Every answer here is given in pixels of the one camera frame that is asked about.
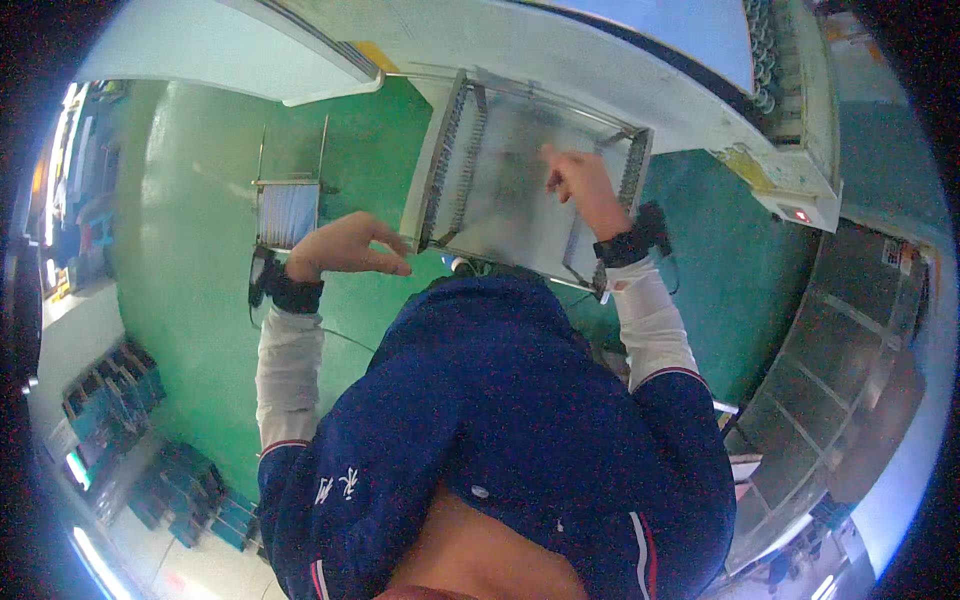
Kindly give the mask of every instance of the yellow label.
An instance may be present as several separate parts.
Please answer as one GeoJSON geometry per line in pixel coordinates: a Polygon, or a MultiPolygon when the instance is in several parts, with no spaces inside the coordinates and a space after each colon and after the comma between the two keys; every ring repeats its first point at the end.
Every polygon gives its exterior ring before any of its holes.
{"type": "Polygon", "coordinates": [[[394,62],[388,59],[387,55],[383,54],[383,51],[380,50],[380,47],[374,44],[373,42],[352,41],[351,44],[353,44],[353,46],[357,50],[362,52],[365,57],[370,59],[373,62],[373,64],[380,67],[384,71],[389,71],[392,73],[396,73],[397,71],[399,71],[399,69],[396,68],[396,65],[394,64],[394,62]]]}

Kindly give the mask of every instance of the chin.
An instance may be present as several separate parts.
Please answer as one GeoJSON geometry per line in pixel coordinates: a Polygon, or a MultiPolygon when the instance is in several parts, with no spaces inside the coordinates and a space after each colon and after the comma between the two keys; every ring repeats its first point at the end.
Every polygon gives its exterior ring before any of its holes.
{"type": "Polygon", "coordinates": [[[423,586],[401,586],[390,588],[373,600],[478,600],[476,596],[468,596],[446,589],[424,588],[423,586]]]}

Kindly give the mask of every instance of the person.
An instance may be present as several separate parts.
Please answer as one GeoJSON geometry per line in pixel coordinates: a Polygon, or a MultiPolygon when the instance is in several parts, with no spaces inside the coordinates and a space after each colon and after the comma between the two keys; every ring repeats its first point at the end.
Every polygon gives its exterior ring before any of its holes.
{"type": "Polygon", "coordinates": [[[722,567],[730,464],[647,255],[655,235],[599,156],[543,152],[548,190],[599,240],[629,385],[590,359],[541,279],[466,273],[402,307],[318,422],[321,273],[411,268],[369,214],[311,232],[256,373],[260,526],[291,598],[693,598],[722,567]]]}

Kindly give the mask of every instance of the navy blue jacket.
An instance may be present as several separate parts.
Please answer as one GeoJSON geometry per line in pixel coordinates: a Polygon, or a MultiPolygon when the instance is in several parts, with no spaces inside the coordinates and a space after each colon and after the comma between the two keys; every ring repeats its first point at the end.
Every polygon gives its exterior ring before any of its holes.
{"type": "Polygon", "coordinates": [[[259,468],[267,555],[291,598],[371,598],[445,481],[564,555],[591,598],[694,598],[735,514],[709,391],[664,369],[632,394],[544,285],[452,280],[409,302],[313,440],[259,468]]]}

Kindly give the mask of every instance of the left hand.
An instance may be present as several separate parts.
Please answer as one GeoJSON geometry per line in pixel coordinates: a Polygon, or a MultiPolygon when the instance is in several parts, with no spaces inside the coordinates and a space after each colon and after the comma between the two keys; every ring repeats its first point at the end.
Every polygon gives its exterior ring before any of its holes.
{"type": "Polygon", "coordinates": [[[322,271],[408,276],[413,273],[403,260],[408,250],[395,231],[369,212],[354,212],[308,233],[290,251],[286,271],[294,281],[320,281],[322,271]],[[374,241],[393,252],[372,249],[374,241]]]}

